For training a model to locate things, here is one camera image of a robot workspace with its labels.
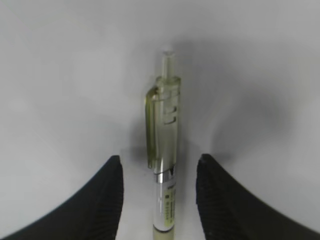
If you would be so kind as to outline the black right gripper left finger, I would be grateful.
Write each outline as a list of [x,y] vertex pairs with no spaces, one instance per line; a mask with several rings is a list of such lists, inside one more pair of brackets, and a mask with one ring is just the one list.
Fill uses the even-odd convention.
[[71,198],[7,240],[114,240],[124,203],[120,156],[111,156]]

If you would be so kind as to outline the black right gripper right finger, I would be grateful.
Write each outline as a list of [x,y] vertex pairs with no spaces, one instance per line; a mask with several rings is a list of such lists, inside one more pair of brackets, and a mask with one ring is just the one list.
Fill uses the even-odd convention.
[[207,240],[318,240],[320,234],[276,211],[210,154],[196,168],[196,204]]

